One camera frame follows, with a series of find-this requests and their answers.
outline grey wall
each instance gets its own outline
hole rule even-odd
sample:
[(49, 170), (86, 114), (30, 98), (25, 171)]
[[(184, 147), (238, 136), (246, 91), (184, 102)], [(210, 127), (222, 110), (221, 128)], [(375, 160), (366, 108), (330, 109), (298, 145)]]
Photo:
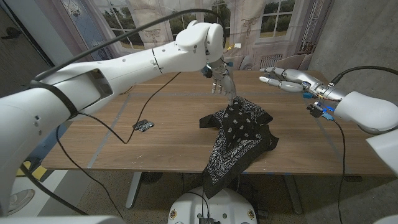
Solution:
[[(335, 0), (309, 70), (329, 81), (360, 65), (398, 70), (397, 9), (397, 0)], [(398, 104), (397, 75), (360, 70), (346, 74), (337, 86)]]

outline yellow object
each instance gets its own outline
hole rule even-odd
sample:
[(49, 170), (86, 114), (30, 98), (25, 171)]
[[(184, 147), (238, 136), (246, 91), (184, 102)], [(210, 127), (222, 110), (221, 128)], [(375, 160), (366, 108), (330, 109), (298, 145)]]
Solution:
[(37, 180), (40, 180), (40, 179), (44, 176), (44, 174), (45, 174), (46, 172), (47, 172), (47, 169), (46, 169), (46, 168), (44, 168), (44, 167), (42, 167), (42, 166), (39, 166), (38, 168), (36, 168), (35, 171), (33, 171), (32, 175), (33, 175)]
[[(24, 162), (24, 166), (26, 167), (26, 169), (29, 170), (30, 168), (30, 162), (29, 161), (25, 161)], [(21, 169), (18, 169), (17, 171), (17, 177), (21, 177), (21, 176), (25, 176), (25, 174), (23, 173), (23, 171)]]
[[(31, 163), (30, 161), (25, 161), (24, 162), (24, 166), (26, 167), (26, 169), (29, 170)], [(46, 168), (42, 167), (42, 166), (38, 166), (38, 168), (36, 168), (33, 172), (32, 175), (39, 181), (43, 182), (51, 173), (53, 172), (53, 170), (47, 170)], [(21, 169), (18, 169), (17, 171), (17, 177), (24, 177), (25, 174), (23, 173), (23, 171)]]

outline black strap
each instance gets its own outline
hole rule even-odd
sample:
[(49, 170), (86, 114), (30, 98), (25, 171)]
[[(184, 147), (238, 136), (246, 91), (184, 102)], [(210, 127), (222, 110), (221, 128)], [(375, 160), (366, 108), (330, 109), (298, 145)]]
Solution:
[(57, 87), (55, 87), (53, 85), (46, 84), (46, 83), (42, 83), (39, 81), (32, 80), (32, 81), (30, 81), (29, 88), (45, 88), (46, 90), (50, 90), (68, 108), (68, 110), (70, 112), (70, 117), (68, 119), (72, 119), (79, 114), (79, 111), (76, 109), (76, 106), (72, 103), (72, 101), (70, 101), (69, 98)]

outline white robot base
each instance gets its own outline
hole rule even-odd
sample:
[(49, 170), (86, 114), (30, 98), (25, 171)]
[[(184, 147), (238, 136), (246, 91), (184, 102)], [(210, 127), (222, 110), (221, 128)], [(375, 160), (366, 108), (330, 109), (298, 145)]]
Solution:
[[(203, 188), (197, 187), (193, 190), (190, 190), (190, 192), (202, 196)], [(167, 223), (257, 224), (256, 214), (254, 213), (253, 206), (242, 195), (231, 189), (225, 188), (218, 192), (211, 199), (207, 199), (206, 195), (203, 194), (203, 198), (205, 198), (207, 201), (210, 218), (213, 220), (204, 219), (208, 218), (208, 210), (206, 202), (204, 202), (200, 196), (191, 193), (185, 193), (172, 205)]]

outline blue connector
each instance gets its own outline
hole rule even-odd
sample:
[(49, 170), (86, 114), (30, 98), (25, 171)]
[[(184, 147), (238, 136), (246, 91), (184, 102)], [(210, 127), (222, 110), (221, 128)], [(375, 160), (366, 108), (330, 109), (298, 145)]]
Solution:
[(312, 99), (313, 98), (313, 94), (311, 94), (311, 93), (303, 93), (303, 97), (305, 99)]
[(328, 113), (323, 113), (322, 116), (324, 118), (326, 118), (328, 121), (333, 121), (334, 118), (332, 117), (332, 115), (328, 114)]

